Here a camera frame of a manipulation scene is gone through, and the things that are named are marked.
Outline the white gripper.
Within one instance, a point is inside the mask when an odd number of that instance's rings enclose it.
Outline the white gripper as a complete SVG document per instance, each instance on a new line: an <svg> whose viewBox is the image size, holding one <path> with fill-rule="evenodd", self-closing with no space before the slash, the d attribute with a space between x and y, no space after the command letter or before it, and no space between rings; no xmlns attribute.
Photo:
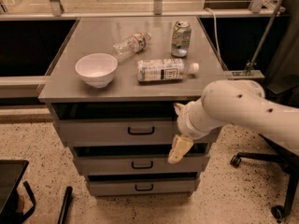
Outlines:
<svg viewBox="0 0 299 224"><path fill-rule="evenodd" d="M224 125L223 121L213 119L208 115L200 99L188 102L186 105L174 103L174 109L178 115L178 130L182 135L176 134L173 139L168 155L168 162L171 164L182 160L192 148L193 140L201 139L209 135L214 129Z"/></svg>

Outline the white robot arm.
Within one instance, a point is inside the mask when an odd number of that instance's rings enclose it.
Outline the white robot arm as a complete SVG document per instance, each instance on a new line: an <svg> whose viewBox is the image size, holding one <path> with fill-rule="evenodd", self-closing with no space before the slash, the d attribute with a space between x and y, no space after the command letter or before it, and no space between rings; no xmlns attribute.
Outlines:
<svg viewBox="0 0 299 224"><path fill-rule="evenodd" d="M251 129L299 155L299 108L266 100L263 87L253 80L211 82L198 100L174 108L179 133L169 152L171 164L180 162L196 140L227 124Z"/></svg>

